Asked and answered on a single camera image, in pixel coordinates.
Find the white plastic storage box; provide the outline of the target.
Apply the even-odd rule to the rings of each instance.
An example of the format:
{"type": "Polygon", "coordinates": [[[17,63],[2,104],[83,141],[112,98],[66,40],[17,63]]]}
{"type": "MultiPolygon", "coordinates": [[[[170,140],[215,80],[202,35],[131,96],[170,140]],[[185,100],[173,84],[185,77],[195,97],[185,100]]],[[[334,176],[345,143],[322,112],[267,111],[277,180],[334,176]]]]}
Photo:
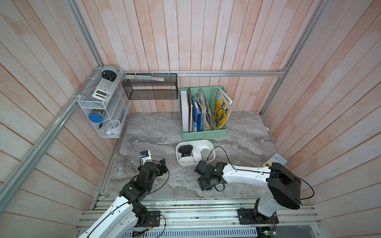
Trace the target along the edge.
{"type": "Polygon", "coordinates": [[[209,140],[181,142],[176,147],[177,161],[183,167],[196,166],[201,160],[210,164],[215,159],[213,148],[209,140]]]}

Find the large black Lecoo mouse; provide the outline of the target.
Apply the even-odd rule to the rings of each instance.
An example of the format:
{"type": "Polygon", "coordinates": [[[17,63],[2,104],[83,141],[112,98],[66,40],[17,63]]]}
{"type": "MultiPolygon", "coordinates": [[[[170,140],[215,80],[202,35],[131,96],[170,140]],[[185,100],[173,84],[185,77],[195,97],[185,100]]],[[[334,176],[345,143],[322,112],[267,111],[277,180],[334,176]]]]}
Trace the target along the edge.
{"type": "Polygon", "coordinates": [[[191,156],[193,150],[192,145],[182,145],[178,148],[178,152],[181,153],[181,157],[191,156]]]}

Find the white computer mouse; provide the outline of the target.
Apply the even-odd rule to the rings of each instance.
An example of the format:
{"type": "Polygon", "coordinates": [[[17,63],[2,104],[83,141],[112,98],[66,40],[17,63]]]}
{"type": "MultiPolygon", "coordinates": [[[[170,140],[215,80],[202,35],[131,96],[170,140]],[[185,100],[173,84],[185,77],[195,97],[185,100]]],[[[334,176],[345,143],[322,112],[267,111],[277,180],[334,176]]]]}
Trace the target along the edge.
{"type": "Polygon", "coordinates": [[[180,157],[179,162],[182,164],[196,163],[202,160],[201,150],[198,147],[193,147],[191,156],[180,157]]]}

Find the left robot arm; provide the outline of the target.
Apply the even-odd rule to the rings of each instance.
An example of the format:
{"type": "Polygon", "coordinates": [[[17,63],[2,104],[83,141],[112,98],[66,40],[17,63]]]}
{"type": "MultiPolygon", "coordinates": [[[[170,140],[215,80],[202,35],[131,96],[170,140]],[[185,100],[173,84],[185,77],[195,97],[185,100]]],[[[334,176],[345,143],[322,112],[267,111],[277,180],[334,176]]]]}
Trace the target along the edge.
{"type": "Polygon", "coordinates": [[[147,228],[155,223],[141,203],[152,191],[155,179],[168,173],[165,159],[149,160],[139,167],[139,174],[124,185],[112,205],[88,228],[81,238],[119,238],[134,228],[147,228]]]}

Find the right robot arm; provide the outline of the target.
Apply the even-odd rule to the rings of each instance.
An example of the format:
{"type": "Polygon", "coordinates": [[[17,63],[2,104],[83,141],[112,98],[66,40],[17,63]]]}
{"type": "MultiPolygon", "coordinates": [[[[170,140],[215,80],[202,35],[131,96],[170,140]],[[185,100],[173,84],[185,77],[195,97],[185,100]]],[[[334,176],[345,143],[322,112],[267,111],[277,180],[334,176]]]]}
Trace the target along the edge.
{"type": "Polygon", "coordinates": [[[254,219],[256,222],[272,217],[278,210],[287,208],[298,210],[301,206],[301,179],[291,173],[280,163],[270,167],[241,167],[218,162],[215,166],[200,161],[195,173],[202,191],[216,188],[217,185],[228,183],[244,183],[267,188],[270,194],[258,198],[254,209],[243,209],[247,214],[243,218],[254,219]]]}

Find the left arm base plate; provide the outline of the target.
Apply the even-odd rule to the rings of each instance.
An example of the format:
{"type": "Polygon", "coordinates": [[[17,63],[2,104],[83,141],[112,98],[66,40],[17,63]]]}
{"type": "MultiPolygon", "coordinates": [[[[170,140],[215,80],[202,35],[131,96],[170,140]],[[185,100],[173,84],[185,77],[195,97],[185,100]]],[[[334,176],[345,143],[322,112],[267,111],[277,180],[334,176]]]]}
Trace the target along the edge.
{"type": "Polygon", "coordinates": [[[138,222],[135,225],[137,228],[143,227],[159,227],[161,212],[159,210],[144,211],[138,214],[138,222]]]}

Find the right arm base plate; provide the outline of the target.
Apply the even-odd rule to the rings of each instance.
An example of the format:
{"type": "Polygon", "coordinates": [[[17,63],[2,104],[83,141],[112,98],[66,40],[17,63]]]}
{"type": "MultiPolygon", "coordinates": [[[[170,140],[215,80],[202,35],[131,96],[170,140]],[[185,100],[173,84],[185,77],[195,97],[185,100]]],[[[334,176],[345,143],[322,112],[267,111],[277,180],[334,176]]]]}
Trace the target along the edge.
{"type": "Polygon", "coordinates": [[[277,225],[279,223],[279,219],[274,213],[272,216],[267,217],[262,215],[258,211],[260,199],[258,198],[255,203],[254,209],[246,209],[240,208],[237,210],[238,219],[240,225],[257,225],[257,224],[269,224],[269,225],[277,225]]]}

